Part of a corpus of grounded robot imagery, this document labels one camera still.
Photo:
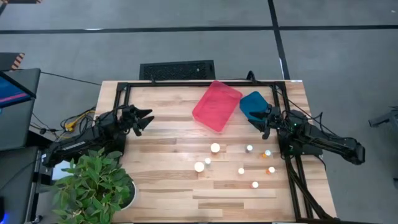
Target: pink plastic bin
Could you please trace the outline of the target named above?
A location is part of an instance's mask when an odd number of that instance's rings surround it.
[[[215,80],[193,109],[192,115],[197,121],[220,133],[242,96],[238,90]]]

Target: wooden table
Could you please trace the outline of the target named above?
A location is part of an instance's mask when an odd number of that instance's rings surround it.
[[[97,114],[112,110],[116,81],[102,84]],[[289,99],[309,113],[302,82],[286,81]],[[274,104],[265,86],[234,87],[243,95],[258,91]],[[237,107],[222,134],[216,134],[192,118],[192,110],[207,87],[134,87],[129,104],[153,109],[155,120],[141,137],[127,136],[123,168],[134,179],[139,193],[134,205],[115,214],[114,222],[271,222],[295,221],[285,162],[280,158],[274,130],[268,140],[248,123]],[[210,152],[217,142],[221,151]],[[252,144],[252,153],[245,153]],[[264,150],[272,157],[263,158]],[[197,161],[210,157],[202,173],[193,169]],[[313,156],[302,156],[309,191],[331,216],[336,216],[323,164]],[[267,175],[269,166],[276,173]],[[238,174],[243,167],[245,173]],[[258,189],[250,189],[252,181]],[[303,197],[298,190],[302,216]]]

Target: computer screen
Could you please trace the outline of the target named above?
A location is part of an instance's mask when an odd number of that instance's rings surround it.
[[[27,88],[0,72],[0,108],[22,103],[35,98]]]

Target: warning stripe tape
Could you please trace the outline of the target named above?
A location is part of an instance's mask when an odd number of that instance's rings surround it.
[[[22,60],[24,59],[25,54],[24,53],[20,53],[16,58],[14,63],[11,65],[11,68],[13,70],[17,70],[19,68],[19,66],[21,65]]]

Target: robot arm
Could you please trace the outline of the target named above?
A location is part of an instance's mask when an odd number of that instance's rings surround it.
[[[95,120],[95,125],[88,128],[78,136],[52,143],[44,151],[43,165],[54,167],[58,163],[72,158],[77,160],[81,155],[87,154],[88,150],[100,150],[102,147],[113,147],[121,136],[125,136],[132,128],[136,136],[141,135],[141,130],[155,118],[146,117],[152,110],[140,110],[134,105],[122,109],[122,115],[118,119],[115,111],[101,114]]]
[[[249,122],[260,132],[263,139],[269,137],[270,128],[281,132],[282,142],[288,145],[286,155],[322,155],[322,149],[341,155],[346,161],[360,165],[365,162],[365,148],[354,138],[341,138],[319,130],[308,122],[301,112],[292,110],[285,118],[279,108],[268,108],[264,112],[252,112],[252,116],[260,119]]]

